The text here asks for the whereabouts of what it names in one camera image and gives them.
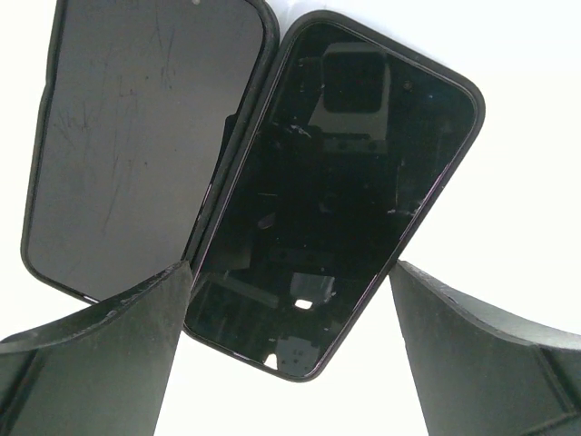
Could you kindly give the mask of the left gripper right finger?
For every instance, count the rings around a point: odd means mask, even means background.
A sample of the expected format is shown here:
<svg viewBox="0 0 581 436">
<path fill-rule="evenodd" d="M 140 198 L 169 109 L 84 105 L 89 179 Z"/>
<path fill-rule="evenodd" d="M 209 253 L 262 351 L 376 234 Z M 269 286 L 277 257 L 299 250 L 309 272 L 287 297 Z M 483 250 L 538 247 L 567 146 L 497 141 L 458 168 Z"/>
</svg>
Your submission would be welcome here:
<svg viewBox="0 0 581 436">
<path fill-rule="evenodd" d="M 482 302 L 407 262 L 389 279 L 429 434 L 579 434 L 579 335 Z"/>
</svg>

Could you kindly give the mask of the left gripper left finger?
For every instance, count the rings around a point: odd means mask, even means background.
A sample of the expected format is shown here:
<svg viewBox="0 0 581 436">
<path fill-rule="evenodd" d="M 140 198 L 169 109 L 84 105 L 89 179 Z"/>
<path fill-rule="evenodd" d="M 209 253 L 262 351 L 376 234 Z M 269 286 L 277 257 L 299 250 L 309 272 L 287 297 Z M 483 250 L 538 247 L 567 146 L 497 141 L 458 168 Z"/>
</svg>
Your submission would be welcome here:
<svg viewBox="0 0 581 436">
<path fill-rule="evenodd" d="M 152 435 L 190 300 L 187 262 L 1 341 L 4 435 Z"/>
</svg>

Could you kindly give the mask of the black phone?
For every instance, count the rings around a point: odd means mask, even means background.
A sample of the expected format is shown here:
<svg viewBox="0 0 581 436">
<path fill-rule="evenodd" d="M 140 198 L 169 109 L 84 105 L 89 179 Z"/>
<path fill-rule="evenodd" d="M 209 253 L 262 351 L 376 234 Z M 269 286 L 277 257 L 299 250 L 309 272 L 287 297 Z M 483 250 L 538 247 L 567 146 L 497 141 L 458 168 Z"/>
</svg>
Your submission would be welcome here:
<svg viewBox="0 0 581 436">
<path fill-rule="evenodd" d="M 21 242 L 101 301 L 184 256 L 222 148 L 279 42 L 263 1 L 60 1 Z"/>
<path fill-rule="evenodd" d="M 451 68 L 343 14 L 303 15 L 222 191 L 186 333 L 284 380 L 317 377 L 485 111 Z"/>
</svg>

